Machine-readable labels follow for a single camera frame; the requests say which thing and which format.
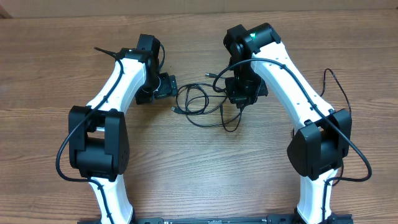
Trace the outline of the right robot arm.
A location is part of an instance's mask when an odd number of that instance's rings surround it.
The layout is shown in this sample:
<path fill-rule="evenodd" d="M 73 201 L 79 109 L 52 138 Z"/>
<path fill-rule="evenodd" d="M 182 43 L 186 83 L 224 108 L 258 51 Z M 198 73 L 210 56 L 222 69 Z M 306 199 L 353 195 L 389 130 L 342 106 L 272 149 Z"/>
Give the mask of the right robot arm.
<path fill-rule="evenodd" d="M 289 161 L 300 176 L 300 200 L 292 215 L 268 215 L 268 223 L 352 223 L 351 215 L 331 211 L 332 184 L 348 154 L 343 139 L 351 134 L 346 110 L 335 111 L 305 80 L 291 61 L 274 28 L 264 23 L 252 29 L 228 29 L 223 44 L 231 57 L 232 78 L 225 80 L 226 95 L 243 109 L 272 90 L 293 126 L 287 148 Z"/>

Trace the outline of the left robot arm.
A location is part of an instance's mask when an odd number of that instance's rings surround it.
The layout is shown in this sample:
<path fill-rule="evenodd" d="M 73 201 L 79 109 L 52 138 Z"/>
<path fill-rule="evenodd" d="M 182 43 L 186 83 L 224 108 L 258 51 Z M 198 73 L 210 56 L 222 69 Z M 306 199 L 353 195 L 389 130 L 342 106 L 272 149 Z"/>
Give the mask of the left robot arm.
<path fill-rule="evenodd" d="M 141 34 L 135 48 L 106 51 L 114 69 L 101 91 L 86 106 L 68 114 L 69 161 L 80 182 L 91 185 L 101 210 L 98 223 L 133 223 L 123 174 L 129 162 L 126 112 L 138 105 L 177 95 L 175 76 L 162 73 L 164 46 L 153 35 Z"/>

